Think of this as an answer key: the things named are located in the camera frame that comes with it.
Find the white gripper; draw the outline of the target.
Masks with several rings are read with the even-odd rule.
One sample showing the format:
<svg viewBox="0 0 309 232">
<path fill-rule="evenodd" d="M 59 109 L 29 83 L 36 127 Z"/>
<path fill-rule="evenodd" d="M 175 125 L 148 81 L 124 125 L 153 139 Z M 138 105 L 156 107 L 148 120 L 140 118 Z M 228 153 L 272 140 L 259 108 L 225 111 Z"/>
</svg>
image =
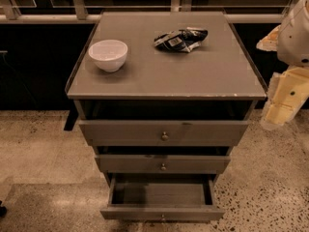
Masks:
<svg viewBox="0 0 309 232">
<path fill-rule="evenodd" d="M 277 50 L 280 61 L 293 65 L 275 72 L 269 82 L 260 124 L 272 131 L 291 122 L 309 98 L 309 0 L 299 0 L 281 26 L 259 40 L 256 48 Z"/>
</svg>

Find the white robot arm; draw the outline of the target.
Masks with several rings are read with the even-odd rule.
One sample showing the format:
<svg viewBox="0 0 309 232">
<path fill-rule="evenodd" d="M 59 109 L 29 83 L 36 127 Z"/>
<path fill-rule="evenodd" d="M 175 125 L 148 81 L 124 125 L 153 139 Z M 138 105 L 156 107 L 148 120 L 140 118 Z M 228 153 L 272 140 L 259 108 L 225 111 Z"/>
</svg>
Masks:
<svg viewBox="0 0 309 232">
<path fill-rule="evenodd" d="M 275 51 L 289 65 L 283 73 L 275 72 L 268 85 L 260 123 L 272 131 L 291 122 L 309 98 L 309 0 L 299 0 L 256 47 Z"/>
</svg>

